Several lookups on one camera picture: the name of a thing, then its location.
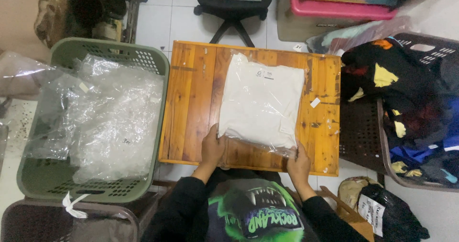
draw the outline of white t-shirt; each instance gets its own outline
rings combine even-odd
[[[229,64],[220,109],[219,137],[226,134],[273,147],[296,146],[304,70],[268,67],[242,54]]]

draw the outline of black sleeve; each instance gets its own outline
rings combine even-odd
[[[368,242],[348,223],[340,219],[324,198],[315,196],[303,202],[303,213],[322,242]]]
[[[152,219],[148,241],[185,241],[194,216],[207,200],[203,181],[186,177],[177,182]]]

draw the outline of black plastic bag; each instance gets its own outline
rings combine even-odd
[[[429,231],[422,227],[408,204],[393,193],[379,185],[368,185],[362,188],[359,200],[361,195],[385,207],[382,215],[382,241],[419,242],[421,239],[430,238]]]

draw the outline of office chair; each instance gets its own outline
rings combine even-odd
[[[258,16],[261,21],[264,21],[271,1],[198,0],[199,5],[195,7],[194,14],[208,13],[224,20],[210,43],[217,44],[226,30],[232,26],[241,35],[246,46],[255,47],[240,21],[252,16]]]

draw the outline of wooden tabletop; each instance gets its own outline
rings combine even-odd
[[[313,162],[311,175],[338,176],[340,57],[188,41],[174,41],[172,49],[159,161],[201,161],[202,139],[219,121],[232,49],[268,66],[306,69],[295,135]],[[234,139],[220,166],[286,172],[282,157]]]

